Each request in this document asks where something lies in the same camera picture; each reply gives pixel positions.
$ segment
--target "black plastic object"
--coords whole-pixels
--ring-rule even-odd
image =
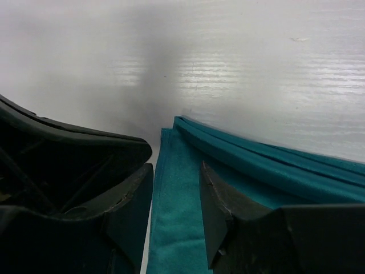
[[[1,272],[140,273],[152,186],[153,168],[145,164],[66,213],[1,206]]]
[[[200,197],[214,274],[365,273],[365,205],[270,210],[202,163]]]
[[[151,156],[139,138],[37,117],[0,96],[0,205],[55,214],[119,184]]]

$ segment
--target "towel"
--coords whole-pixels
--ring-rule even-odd
[[[161,132],[147,274],[211,273],[199,194],[203,160],[272,209],[365,202],[364,164],[257,143],[176,117],[173,128]]]

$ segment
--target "green fabric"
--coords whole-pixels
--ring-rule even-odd
[[[176,117],[161,134],[148,274],[210,273],[198,187],[202,160],[270,208],[365,201],[364,164],[256,143]]]

